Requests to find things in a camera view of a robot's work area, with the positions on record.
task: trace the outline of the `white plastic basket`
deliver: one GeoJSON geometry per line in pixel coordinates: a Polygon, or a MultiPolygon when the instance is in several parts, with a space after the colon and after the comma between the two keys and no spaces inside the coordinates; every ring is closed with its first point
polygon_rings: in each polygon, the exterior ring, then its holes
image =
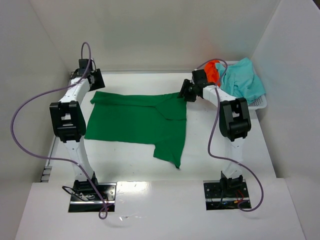
{"type": "MultiPolygon", "coordinates": [[[[235,65],[238,61],[226,61],[226,63],[228,65],[235,65]]],[[[256,100],[254,100],[253,103],[251,103],[249,106],[248,106],[248,109],[249,110],[257,110],[257,109],[264,109],[265,107],[267,106],[267,99],[266,99],[266,96],[263,94],[261,95],[260,97],[258,97],[256,100]]]]}

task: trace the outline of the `turquoise towel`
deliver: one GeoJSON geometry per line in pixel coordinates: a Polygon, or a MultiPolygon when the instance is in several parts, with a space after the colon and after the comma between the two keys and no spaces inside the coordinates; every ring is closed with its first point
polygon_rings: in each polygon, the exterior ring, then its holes
{"type": "MultiPolygon", "coordinates": [[[[216,63],[215,67],[221,76],[225,67],[220,63],[216,63]]],[[[266,93],[260,78],[254,72],[251,60],[247,57],[235,65],[228,66],[226,74],[221,79],[220,87],[236,98],[244,97],[248,104],[266,93]]]]}

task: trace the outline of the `white wall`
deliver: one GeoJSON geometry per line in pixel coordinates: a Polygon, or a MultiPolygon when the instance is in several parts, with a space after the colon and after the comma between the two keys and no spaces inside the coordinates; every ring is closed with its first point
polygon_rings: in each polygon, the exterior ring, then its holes
{"type": "Polygon", "coordinates": [[[68,69],[191,70],[251,56],[279,0],[30,0],[68,69]]]}
{"type": "Polygon", "coordinates": [[[252,60],[267,92],[258,113],[279,177],[308,240],[320,239],[320,10],[282,0],[252,60]]]}
{"type": "MultiPolygon", "coordinates": [[[[14,144],[11,117],[23,101],[36,93],[66,85],[68,72],[26,0],[0,1],[0,43],[0,239],[11,240],[31,184],[40,180],[45,164],[14,144]]],[[[17,136],[29,150],[48,155],[53,139],[49,104],[59,95],[34,101],[17,117],[17,136]]]]}

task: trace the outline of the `white table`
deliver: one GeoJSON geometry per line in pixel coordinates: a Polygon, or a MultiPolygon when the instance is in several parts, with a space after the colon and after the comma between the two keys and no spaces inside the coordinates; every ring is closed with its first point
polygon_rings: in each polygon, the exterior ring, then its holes
{"type": "MultiPolygon", "coordinates": [[[[190,73],[104,74],[106,88],[123,95],[179,92],[190,73]]],[[[95,92],[81,109],[88,122],[95,92]]],[[[54,162],[49,183],[34,183],[17,239],[304,239],[286,183],[276,178],[257,115],[250,112],[251,131],[244,144],[244,164],[260,178],[265,201],[253,213],[206,211],[203,181],[219,180],[222,160],[207,153],[216,107],[197,99],[187,103],[187,127],[181,167],[153,158],[153,145],[85,140],[88,159],[100,183],[118,183],[115,212],[107,220],[97,213],[68,213],[69,196],[61,185],[73,185],[72,166],[54,162]]],[[[224,155],[225,139],[217,128],[211,151],[224,155]]],[[[60,142],[53,156],[68,157],[60,142]]],[[[246,171],[251,204],[260,199],[255,179],[246,171]]]]}

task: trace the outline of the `green t-shirt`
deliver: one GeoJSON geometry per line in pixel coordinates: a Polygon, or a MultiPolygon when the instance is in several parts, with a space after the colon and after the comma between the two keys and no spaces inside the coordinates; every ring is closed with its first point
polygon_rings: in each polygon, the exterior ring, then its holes
{"type": "Polygon", "coordinates": [[[97,91],[85,138],[154,144],[155,158],[180,167],[186,138],[186,102],[178,93],[120,95],[97,91]]]}

